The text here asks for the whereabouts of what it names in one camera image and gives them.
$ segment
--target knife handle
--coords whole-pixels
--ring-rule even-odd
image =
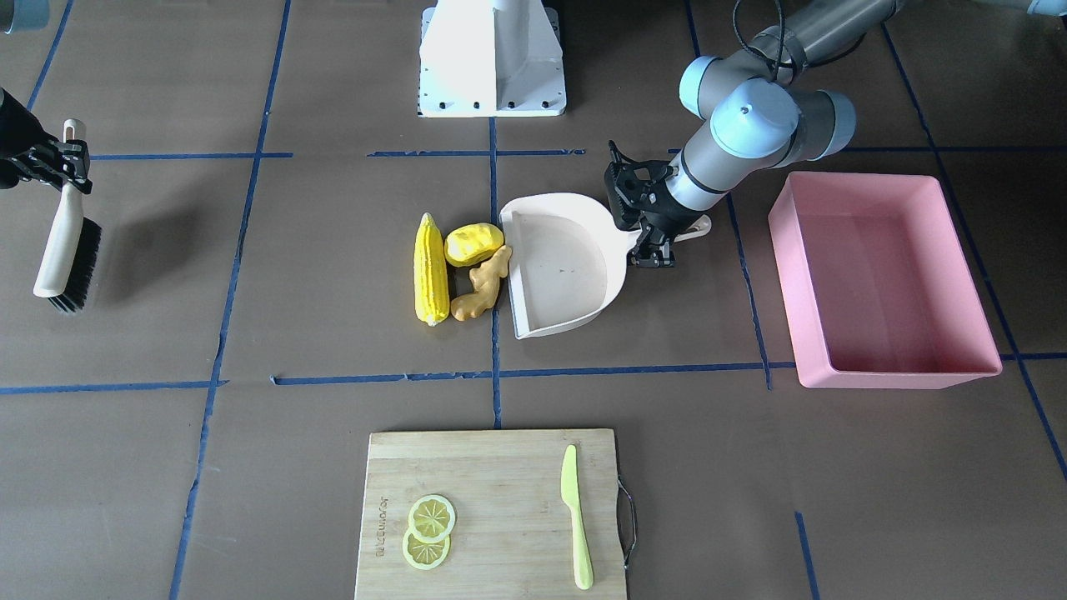
[[[578,589],[589,589],[593,586],[593,563],[589,558],[589,544],[586,543],[586,527],[582,524],[582,511],[571,509],[571,541],[574,556],[574,585]]]

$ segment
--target white metal bracket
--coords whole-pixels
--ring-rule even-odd
[[[418,114],[556,116],[567,107],[559,16],[540,0],[439,0],[423,12]]]

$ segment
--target brush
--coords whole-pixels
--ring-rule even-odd
[[[78,120],[63,124],[64,142],[84,140],[84,132],[85,124]],[[64,184],[33,295],[47,298],[62,313],[84,309],[101,235],[100,226],[82,211],[81,192],[69,181]]]

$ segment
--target corn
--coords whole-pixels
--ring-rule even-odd
[[[445,258],[453,267],[477,265],[504,246],[504,232],[490,223],[464,225],[445,239]]]
[[[448,318],[448,275],[441,230],[429,212],[415,235],[415,316],[430,327]]]

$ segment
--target lemon slice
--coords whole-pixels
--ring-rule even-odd
[[[429,571],[445,560],[451,546],[450,536],[445,536],[440,541],[426,542],[419,540],[413,530],[408,530],[403,536],[403,557],[412,567]]]
[[[408,514],[408,528],[419,541],[427,543],[445,539],[455,525],[456,508],[443,495],[424,495],[415,501]]]

